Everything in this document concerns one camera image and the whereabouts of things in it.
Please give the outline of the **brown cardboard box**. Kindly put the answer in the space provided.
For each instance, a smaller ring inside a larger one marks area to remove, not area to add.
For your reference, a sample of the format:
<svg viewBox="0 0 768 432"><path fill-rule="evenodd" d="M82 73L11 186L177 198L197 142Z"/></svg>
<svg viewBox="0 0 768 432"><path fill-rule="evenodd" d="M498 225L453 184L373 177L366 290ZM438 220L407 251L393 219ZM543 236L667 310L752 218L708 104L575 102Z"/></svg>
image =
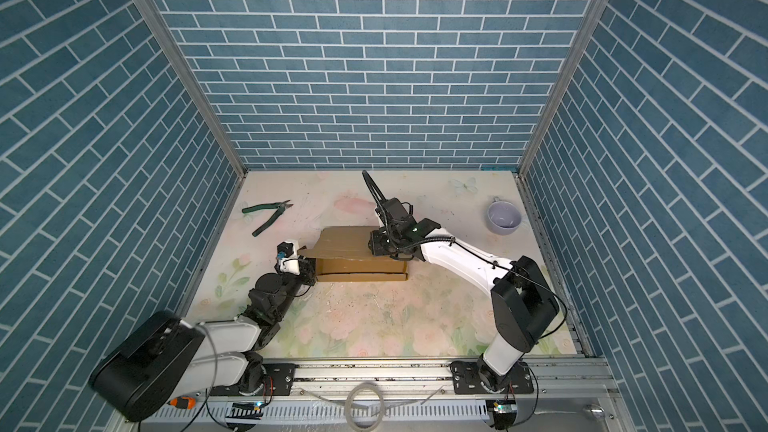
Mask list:
<svg viewBox="0 0 768 432"><path fill-rule="evenodd" d="M407 264L369 249L370 226L333 226L322 230L313 247L299 255L315 261L319 282L401 282L408 279Z"/></svg>

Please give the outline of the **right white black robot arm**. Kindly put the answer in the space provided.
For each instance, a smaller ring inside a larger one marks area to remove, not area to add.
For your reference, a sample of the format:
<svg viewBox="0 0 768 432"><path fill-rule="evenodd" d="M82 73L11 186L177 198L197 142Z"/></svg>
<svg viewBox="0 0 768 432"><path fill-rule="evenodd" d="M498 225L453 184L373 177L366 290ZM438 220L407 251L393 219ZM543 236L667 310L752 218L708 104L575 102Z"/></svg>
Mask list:
<svg viewBox="0 0 768 432"><path fill-rule="evenodd" d="M478 375L491 392L507 388L512 368L561 313L561 300L538 264L527 256L512 260L471 246L431 219L416 220L396 198L375 203L381 227L370 235L373 255L440 266L488 295L496 335L478 359Z"/></svg>

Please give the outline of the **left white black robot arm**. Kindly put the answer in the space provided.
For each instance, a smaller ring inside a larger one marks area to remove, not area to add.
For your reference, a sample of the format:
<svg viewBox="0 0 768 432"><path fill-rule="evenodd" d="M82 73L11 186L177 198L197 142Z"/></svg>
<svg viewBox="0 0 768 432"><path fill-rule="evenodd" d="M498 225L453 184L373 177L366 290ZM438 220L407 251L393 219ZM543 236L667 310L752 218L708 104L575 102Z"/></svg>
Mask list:
<svg viewBox="0 0 768 432"><path fill-rule="evenodd" d="M316 283L315 262L277 260L231 320L192 325L169 311L153 314L91 372L88 384L126 419L140 422L179 399L215 391L271 399L276 380L260 350L276 336L293 301Z"/></svg>

